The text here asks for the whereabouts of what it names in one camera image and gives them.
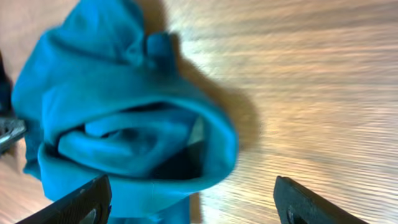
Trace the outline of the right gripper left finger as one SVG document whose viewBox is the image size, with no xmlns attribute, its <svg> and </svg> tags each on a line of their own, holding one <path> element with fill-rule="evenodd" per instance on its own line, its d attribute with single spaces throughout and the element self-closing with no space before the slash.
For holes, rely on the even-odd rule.
<svg viewBox="0 0 398 224">
<path fill-rule="evenodd" d="M 107 224 L 111 199 L 109 178 L 102 175 L 17 224 Z"/>
</svg>

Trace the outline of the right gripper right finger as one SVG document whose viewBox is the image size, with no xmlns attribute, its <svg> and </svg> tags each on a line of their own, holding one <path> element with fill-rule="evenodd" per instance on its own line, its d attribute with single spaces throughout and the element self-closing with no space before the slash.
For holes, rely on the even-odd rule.
<svg viewBox="0 0 398 224">
<path fill-rule="evenodd" d="M 276 178 L 273 197 L 281 224 L 367 224 L 289 177 Z"/>
</svg>

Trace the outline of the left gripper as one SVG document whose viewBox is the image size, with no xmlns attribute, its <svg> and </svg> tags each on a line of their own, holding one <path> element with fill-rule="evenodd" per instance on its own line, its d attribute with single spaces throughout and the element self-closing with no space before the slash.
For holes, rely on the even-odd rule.
<svg viewBox="0 0 398 224">
<path fill-rule="evenodd" d="M 1 117 L 1 154 L 24 137 L 27 131 L 25 121 L 15 118 Z"/>
</svg>

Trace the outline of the blue polo shirt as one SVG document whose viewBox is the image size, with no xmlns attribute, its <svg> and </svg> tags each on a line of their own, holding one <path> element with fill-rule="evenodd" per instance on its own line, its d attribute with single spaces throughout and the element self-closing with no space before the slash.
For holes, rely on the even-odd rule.
<svg viewBox="0 0 398 224">
<path fill-rule="evenodd" d="M 110 223 L 189 223 L 190 196 L 234 169 L 227 114 L 178 72 L 170 37 L 132 1 L 80 1 L 39 39 L 12 106 L 24 172 L 53 201 L 109 177 Z"/>
</svg>

